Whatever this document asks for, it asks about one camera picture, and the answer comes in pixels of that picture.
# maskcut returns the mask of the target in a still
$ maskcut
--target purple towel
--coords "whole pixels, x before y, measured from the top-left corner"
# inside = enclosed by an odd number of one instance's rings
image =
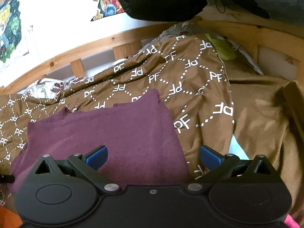
[[[114,182],[172,184],[189,181],[187,162],[168,108],[153,89],[134,103],[70,113],[63,109],[36,123],[28,123],[28,142],[12,162],[16,193],[43,154],[55,160],[86,154],[105,145],[108,160],[98,170]]]

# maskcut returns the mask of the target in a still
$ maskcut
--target wooden bed frame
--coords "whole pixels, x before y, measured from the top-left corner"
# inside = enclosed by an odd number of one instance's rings
[[[190,22],[210,28],[224,37],[241,44],[257,63],[259,46],[268,47],[299,60],[296,80],[304,87],[304,39],[275,29],[228,21],[201,21],[195,17]],[[116,59],[136,53],[142,48],[141,40],[155,38],[174,23],[162,23],[121,32],[90,42],[59,54],[31,69],[7,87],[0,87],[0,94],[12,94],[43,78],[53,70],[70,64],[76,77],[85,77],[81,58],[113,48]]]

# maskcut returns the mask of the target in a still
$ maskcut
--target brown blanket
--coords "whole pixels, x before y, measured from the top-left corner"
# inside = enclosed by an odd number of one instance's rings
[[[135,102],[156,88],[171,111],[193,179],[204,174],[199,147],[206,144],[225,154],[234,132],[250,159],[265,154],[281,173],[294,200],[293,217],[303,222],[300,158],[304,157],[299,131],[304,119],[297,114],[303,107],[303,93],[294,82],[257,75],[242,57],[224,64],[208,38],[174,36],[150,45],[94,77],[64,86],[57,100],[0,96],[0,172],[9,173],[10,162],[23,149],[28,122],[51,116],[64,106],[89,111]],[[2,199],[9,204],[8,195]]]

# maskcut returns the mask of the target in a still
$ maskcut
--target orange object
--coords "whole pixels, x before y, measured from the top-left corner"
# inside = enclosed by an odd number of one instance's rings
[[[18,228],[22,221],[17,214],[0,205],[0,227],[1,228]]]

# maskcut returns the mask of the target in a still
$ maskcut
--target blue clamp pad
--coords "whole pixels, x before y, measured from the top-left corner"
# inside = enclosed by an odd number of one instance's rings
[[[108,149],[105,146],[101,146],[83,157],[85,157],[85,163],[88,166],[98,170],[108,159]]]
[[[223,155],[205,145],[201,146],[199,157],[204,166],[209,170],[218,167],[225,160]]]

